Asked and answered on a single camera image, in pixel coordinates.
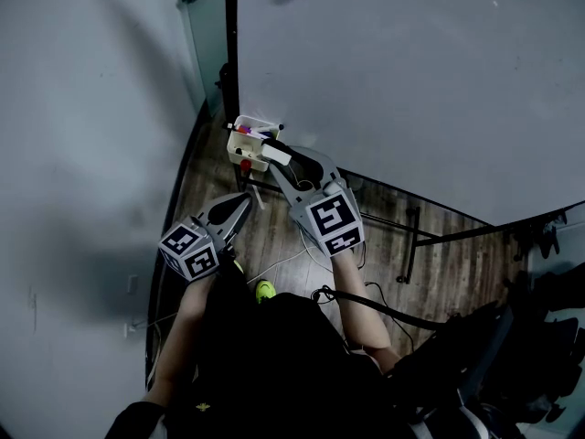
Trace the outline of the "white plastic storage tray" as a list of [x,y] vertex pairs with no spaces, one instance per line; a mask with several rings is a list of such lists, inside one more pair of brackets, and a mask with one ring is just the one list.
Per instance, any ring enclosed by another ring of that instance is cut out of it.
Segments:
[[[259,125],[259,124],[277,124],[268,123],[256,118],[240,115],[233,122],[235,124]],[[281,131],[260,131],[253,134],[243,134],[238,131],[229,129],[229,139],[227,143],[227,152],[229,160],[234,165],[240,165],[243,159],[251,161],[251,168],[260,172],[265,172],[269,164],[261,156],[262,142],[266,139],[277,139]]]

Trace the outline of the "person's left forearm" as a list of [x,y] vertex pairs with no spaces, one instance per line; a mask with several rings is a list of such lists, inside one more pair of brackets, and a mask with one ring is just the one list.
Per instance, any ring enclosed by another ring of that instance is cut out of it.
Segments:
[[163,345],[154,384],[144,396],[145,402],[166,408],[192,382],[207,297],[214,280],[214,276],[208,276],[187,287]]

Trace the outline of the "person's black shirt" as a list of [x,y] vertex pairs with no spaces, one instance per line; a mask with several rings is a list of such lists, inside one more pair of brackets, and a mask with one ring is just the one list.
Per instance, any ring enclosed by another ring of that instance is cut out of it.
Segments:
[[192,382],[164,408],[142,398],[105,439],[346,439],[384,431],[382,377],[312,299],[258,304],[233,262],[214,276]]

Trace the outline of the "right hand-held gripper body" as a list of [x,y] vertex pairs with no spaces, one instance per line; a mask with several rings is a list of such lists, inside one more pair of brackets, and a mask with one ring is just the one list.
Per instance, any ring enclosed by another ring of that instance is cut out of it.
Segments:
[[355,197],[343,178],[330,181],[294,204],[290,216],[327,257],[352,249],[365,239]]

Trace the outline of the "person's right neon shoe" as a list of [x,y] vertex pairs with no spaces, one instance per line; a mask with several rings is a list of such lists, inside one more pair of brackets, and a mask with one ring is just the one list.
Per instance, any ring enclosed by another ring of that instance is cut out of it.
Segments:
[[260,280],[257,282],[255,287],[255,298],[258,304],[272,299],[275,295],[277,295],[276,289],[270,281]]

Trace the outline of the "black equipment bag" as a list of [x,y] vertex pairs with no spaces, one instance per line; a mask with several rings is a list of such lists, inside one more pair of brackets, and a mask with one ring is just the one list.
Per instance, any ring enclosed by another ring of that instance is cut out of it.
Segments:
[[490,303],[442,324],[386,381],[386,399],[409,421],[473,397],[513,324],[507,305]]

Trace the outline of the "person's right forearm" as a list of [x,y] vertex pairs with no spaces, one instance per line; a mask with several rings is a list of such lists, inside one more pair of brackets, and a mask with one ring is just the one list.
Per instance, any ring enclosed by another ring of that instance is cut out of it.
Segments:
[[[367,298],[364,280],[350,249],[331,258],[336,291]],[[338,301],[342,326],[352,347],[362,348],[386,373],[400,361],[391,345],[388,330],[378,313],[371,307],[341,299]]]

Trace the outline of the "frosted glass door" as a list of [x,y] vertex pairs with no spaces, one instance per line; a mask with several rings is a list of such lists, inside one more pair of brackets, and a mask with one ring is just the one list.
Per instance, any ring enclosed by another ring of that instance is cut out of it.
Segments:
[[191,44],[197,76],[212,115],[222,108],[219,73],[228,62],[225,4],[226,0],[198,0],[185,5],[177,0]]

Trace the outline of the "white board eraser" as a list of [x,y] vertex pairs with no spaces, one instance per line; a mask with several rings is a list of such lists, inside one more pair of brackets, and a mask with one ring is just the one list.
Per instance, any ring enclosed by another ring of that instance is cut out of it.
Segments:
[[288,166],[292,159],[290,154],[270,145],[261,147],[261,156],[267,162],[276,162],[282,166]]

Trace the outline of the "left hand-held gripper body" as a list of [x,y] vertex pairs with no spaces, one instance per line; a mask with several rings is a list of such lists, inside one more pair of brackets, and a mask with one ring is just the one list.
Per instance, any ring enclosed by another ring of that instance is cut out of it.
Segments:
[[185,216],[158,242],[166,264],[188,282],[194,282],[218,271],[219,267],[236,259],[231,241],[236,235],[237,220],[228,218],[219,223]]

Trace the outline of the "black office chair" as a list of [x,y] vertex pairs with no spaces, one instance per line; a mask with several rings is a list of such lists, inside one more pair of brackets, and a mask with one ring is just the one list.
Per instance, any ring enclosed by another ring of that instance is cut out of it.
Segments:
[[505,409],[517,423],[554,422],[564,411],[557,400],[574,392],[583,372],[585,322],[546,318],[585,309],[585,262],[534,281],[520,272],[505,288],[514,316],[505,345]]

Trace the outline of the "whiteboard on black stand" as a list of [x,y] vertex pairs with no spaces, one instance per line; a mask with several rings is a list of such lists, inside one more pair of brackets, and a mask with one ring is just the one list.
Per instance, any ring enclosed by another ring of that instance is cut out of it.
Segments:
[[226,0],[239,112],[490,225],[585,202],[585,0]]

